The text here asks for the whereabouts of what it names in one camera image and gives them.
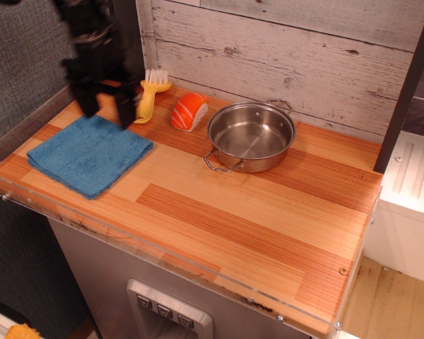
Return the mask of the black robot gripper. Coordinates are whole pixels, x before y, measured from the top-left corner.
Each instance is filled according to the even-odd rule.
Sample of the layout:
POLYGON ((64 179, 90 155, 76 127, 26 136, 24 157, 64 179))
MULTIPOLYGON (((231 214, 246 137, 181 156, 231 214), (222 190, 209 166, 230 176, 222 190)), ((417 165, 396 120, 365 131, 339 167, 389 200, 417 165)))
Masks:
POLYGON ((61 62, 71 92, 82 112, 93 117, 99 111, 96 85, 116 81, 114 94, 121 127, 136 119, 136 78, 126 63, 128 39, 110 11, 109 1, 55 1, 69 32, 76 56, 61 62))

